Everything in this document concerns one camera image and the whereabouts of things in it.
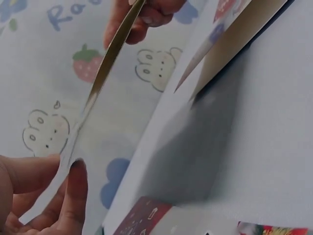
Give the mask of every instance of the white surface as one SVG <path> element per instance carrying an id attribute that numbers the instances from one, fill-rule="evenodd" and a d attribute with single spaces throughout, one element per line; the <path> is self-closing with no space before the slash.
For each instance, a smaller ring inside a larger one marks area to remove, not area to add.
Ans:
<path id="1" fill-rule="evenodd" d="M 106 234 L 142 195 L 204 199 L 202 207 L 228 218 L 312 227 L 312 20 L 313 1 L 296 0 L 191 111 L 183 105 L 191 79 L 172 94 L 177 68 L 104 221 Z"/>

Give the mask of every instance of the hand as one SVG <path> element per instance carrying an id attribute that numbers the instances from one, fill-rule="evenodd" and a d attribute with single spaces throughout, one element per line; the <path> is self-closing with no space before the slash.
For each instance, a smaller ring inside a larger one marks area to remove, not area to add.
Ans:
<path id="1" fill-rule="evenodd" d="M 117 29 L 135 1 L 113 0 L 111 17 L 104 34 L 105 48 L 109 46 Z M 141 42 L 146 37 L 148 27 L 159 27 L 168 24 L 172 20 L 173 14 L 178 12 L 185 2 L 186 0 L 147 0 L 147 4 L 143 6 L 126 42 L 128 44 Z"/>
<path id="2" fill-rule="evenodd" d="M 59 155 L 22 159 L 0 156 L 0 234 L 82 234 L 88 192 L 83 162 L 72 165 L 67 179 L 40 215 L 25 225 L 19 221 L 48 187 L 59 162 Z"/>

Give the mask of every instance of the red sticker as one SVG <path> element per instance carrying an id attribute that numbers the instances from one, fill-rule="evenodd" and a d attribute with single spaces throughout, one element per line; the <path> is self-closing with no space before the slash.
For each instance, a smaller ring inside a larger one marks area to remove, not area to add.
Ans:
<path id="1" fill-rule="evenodd" d="M 141 197 L 113 235 L 149 235 L 172 205 Z"/>
<path id="2" fill-rule="evenodd" d="M 222 18 L 235 4 L 236 0 L 220 0 L 216 9 L 214 22 Z"/>
<path id="3" fill-rule="evenodd" d="M 308 229 L 304 228 L 283 228 L 267 225 L 257 225 L 245 222 L 239 222 L 238 233 L 240 235 L 307 235 Z"/>

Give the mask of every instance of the blue letter print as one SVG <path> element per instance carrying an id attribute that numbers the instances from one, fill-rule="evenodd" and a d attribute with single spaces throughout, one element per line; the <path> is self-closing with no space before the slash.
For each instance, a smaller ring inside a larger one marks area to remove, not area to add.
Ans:
<path id="1" fill-rule="evenodd" d="M 47 11 L 49 21 L 53 25 L 53 27 L 56 31 L 61 30 L 60 26 L 59 26 L 60 23 L 69 22 L 69 21 L 73 20 L 72 16 L 59 18 L 61 16 L 62 12 L 63 12 L 63 7 L 61 5 L 56 5 Z"/>
<path id="2" fill-rule="evenodd" d="M 81 5 L 81 4 L 73 4 L 70 7 L 70 11 L 73 15 L 79 15 L 83 12 L 83 9 L 86 5 Z"/>
<path id="3" fill-rule="evenodd" d="M 102 0 L 88 0 L 92 5 L 100 5 Z"/>

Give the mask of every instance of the blue flower print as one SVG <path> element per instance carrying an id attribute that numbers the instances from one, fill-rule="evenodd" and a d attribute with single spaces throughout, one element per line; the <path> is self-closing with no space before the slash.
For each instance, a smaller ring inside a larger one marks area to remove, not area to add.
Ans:
<path id="1" fill-rule="evenodd" d="M 27 0 L 3 0 L 0 4 L 0 22 L 8 21 L 15 13 L 23 11 L 27 7 Z"/>
<path id="2" fill-rule="evenodd" d="M 198 10 L 188 1 L 182 6 L 179 12 L 174 14 L 174 18 L 181 24 L 191 24 L 193 19 L 196 19 L 198 16 Z"/>
<path id="3" fill-rule="evenodd" d="M 211 43 L 216 43 L 223 33 L 224 33 L 224 24 L 223 23 L 218 24 L 210 34 L 209 40 L 211 41 Z"/>
<path id="4" fill-rule="evenodd" d="M 130 161 L 123 158 L 116 158 L 109 163 L 107 167 L 109 182 L 102 187 L 100 192 L 102 204 L 106 209 L 110 208 L 129 164 Z"/>

